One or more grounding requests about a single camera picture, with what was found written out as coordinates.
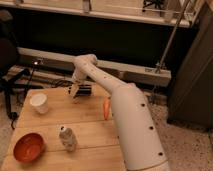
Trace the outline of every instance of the paper cup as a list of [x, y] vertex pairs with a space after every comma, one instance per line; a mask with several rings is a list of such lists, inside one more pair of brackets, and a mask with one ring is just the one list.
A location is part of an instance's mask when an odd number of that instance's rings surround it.
[[47, 96], [43, 93], [35, 94], [30, 99], [30, 105], [41, 114], [48, 111]]

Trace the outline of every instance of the speckled floor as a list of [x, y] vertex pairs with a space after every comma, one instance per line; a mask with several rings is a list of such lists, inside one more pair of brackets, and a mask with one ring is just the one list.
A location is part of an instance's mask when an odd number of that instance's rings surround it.
[[[12, 98], [14, 111], [20, 112], [16, 98]], [[172, 171], [213, 171], [213, 151], [208, 134], [179, 124], [168, 125], [166, 106], [151, 105], [152, 116], [169, 159]], [[6, 116], [4, 96], [0, 93], [0, 166], [4, 159], [12, 129]]]

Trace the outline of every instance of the bowl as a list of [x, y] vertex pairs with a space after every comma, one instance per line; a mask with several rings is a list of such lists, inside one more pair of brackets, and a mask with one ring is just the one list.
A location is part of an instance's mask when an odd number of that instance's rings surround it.
[[22, 163], [29, 163], [39, 158], [44, 151], [44, 140], [38, 133], [29, 133], [16, 143], [13, 155]]

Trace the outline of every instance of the orange object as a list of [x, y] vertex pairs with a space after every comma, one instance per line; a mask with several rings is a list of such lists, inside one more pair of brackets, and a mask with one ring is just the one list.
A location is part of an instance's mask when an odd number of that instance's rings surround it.
[[110, 113], [110, 99], [109, 98], [106, 98], [104, 100], [103, 108], [104, 108], [104, 119], [108, 120], [109, 113]]
[[40, 157], [44, 147], [44, 140], [41, 135], [29, 133], [18, 140], [13, 150], [13, 155], [20, 162], [32, 162]]

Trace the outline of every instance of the metal rod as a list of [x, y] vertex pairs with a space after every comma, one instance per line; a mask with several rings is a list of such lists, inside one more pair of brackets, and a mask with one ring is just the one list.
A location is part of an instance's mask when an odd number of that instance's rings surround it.
[[160, 72], [160, 69], [162, 68], [162, 66], [164, 64], [166, 56], [168, 55], [169, 49], [170, 49], [170, 47], [172, 45], [172, 41], [174, 40], [175, 34], [177, 32], [177, 28], [180, 25], [181, 19], [182, 19], [183, 15], [184, 15], [184, 12], [185, 12], [186, 7], [187, 7], [189, 2], [190, 2], [190, 0], [185, 0], [184, 3], [183, 3], [183, 7], [181, 8], [180, 15], [178, 16], [177, 22], [176, 22], [176, 24], [175, 24], [175, 26], [173, 28], [172, 34], [171, 34], [171, 36], [169, 38], [169, 41], [168, 41], [168, 43], [166, 45], [166, 48], [165, 48], [164, 53], [163, 53], [163, 56], [162, 56], [160, 62], [157, 63], [156, 73]]

